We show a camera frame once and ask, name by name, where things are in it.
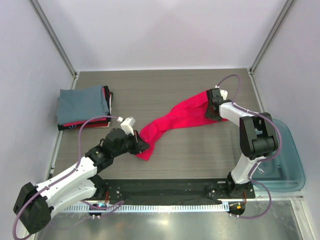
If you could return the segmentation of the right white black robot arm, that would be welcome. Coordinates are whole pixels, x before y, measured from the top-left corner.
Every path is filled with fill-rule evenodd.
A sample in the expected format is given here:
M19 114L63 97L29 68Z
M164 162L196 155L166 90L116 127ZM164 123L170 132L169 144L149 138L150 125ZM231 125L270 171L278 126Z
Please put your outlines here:
M206 91L208 106L205 118L228 120L239 128L240 158L226 178L227 196L238 198L248 189L259 164L278 151L280 132L267 112L258 113L245 109L230 99L219 87Z

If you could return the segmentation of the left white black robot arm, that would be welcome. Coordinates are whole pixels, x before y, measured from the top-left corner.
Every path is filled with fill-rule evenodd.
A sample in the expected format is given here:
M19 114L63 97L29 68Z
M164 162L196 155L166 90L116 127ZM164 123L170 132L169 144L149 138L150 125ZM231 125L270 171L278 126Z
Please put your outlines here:
M126 153L137 155L149 147L136 130L125 133L121 128L113 128L65 171L36 185L26 183L13 207L17 220L32 235L68 206L86 199L102 199L108 187L99 173L112 165L116 157Z

